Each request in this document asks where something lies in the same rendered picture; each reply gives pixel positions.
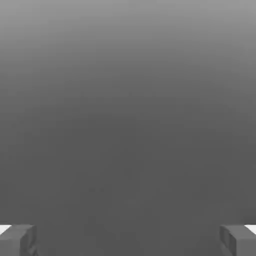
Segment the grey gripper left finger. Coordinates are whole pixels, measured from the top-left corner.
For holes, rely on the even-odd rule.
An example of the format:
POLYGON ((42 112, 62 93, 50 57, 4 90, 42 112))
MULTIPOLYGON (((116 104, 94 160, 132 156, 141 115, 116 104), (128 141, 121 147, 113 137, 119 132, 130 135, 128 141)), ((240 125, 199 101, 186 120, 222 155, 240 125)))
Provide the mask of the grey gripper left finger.
POLYGON ((0 224, 0 256, 38 256, 37 227, 0 224))

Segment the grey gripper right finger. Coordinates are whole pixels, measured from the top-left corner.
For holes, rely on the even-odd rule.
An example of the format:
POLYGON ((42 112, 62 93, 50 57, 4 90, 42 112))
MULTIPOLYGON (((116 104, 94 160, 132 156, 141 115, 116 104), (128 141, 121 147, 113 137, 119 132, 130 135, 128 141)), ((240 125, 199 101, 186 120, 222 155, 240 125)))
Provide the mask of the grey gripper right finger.
POLYGON ((256 224, 221 225, 219 240, 223 256, 256 256, 256 224))

